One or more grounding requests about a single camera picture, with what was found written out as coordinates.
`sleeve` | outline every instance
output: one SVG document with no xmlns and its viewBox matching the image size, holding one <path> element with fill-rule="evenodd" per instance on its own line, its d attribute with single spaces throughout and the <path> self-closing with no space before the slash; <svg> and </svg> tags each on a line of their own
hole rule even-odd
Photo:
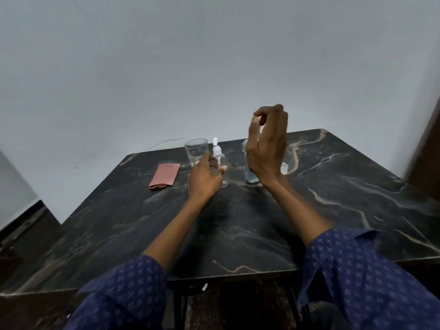
<svg viewBox="0 0 440 330">
<path fill-rule="evenodd" d="M 308 247 L 299 306 L 312 302 L 320 272 L 332 302 L 353 329 L 440 329 L 440 301 L 373 249 L 376 231 L 333 228 Z"/>
<path fill-rule="evenodd" d="M 71 316 L 65 330 L 162 329 L 166 280 L 162 267 L 142 255 L 113 268 L 80 289 L 91 294 Z"/>
</svg>

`white bottle cap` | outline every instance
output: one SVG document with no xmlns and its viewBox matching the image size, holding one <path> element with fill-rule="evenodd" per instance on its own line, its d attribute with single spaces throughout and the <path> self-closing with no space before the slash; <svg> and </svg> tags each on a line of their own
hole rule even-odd
<svg viewBox="0 0 440 330">
<path fill-rule="evenodd" d="M 212 141 L 212 144 L 214 145 L 214 148 L 212 149 L 212 154 L 214 154 L 214 156 L 217 155 L 221 155 L 221 148 L 218 145 L 219 140 L 217 138 L 214 138 L 214 140 Z"/>
</svg>

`marble tabletop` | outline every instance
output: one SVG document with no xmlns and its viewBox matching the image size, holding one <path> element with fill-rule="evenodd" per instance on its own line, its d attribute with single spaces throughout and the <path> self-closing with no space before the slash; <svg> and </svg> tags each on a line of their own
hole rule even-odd
<svg viewBox="0 0 440 330">
<path fill-rule="evenodd" d="M 260 183 L 245 182 L 242 142 L 220 143 L 229 185 L 196 219 L 170 282 L 300 268 L 305 248 L 293 224 Z M 332 133 L 289 133 L 286 161 L 290 183 L 333 224 L 380 230 L 375 248 L 383 256 L 402 263 L 440 259 L 440 205 Z M 150 190 L 164 162 L 181 164 L 174 185 Z M 79 288 L 140 255 L 187 199 L 190 170 L 182 147 L 128 155 L 60 226 L 53 247 L 23 264 L 1 291 Z"/>
</svg>

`wall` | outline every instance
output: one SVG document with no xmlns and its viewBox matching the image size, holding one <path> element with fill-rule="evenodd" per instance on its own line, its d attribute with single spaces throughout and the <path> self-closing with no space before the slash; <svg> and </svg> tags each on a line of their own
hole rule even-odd
<svg viewBox="0 0 440 330">
<path fill-rule="evenodd" d="M 440 93 L 440 0 L 3 0 L 0 148 L 65 220 L 128 153 L 282 103 L 399 176 Z"/>
<path fill-rule="evenodd" d="M 38 197 L 0 152 L 0 230 L 38 201 Z"/>
</svg>

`pink cloth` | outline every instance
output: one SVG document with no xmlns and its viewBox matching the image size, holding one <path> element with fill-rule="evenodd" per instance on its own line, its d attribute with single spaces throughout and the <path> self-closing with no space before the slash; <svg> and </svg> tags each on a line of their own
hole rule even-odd
<svg viewBox="0 0 440 330">
<path fill-rule="evenodd" d="M 167 185 L 173 185 L 179 172 L 179 163 L 162 163 L 157 167 L 153 180 L 148 186 L 150 189 L 163 188 Z"/>
</svg>

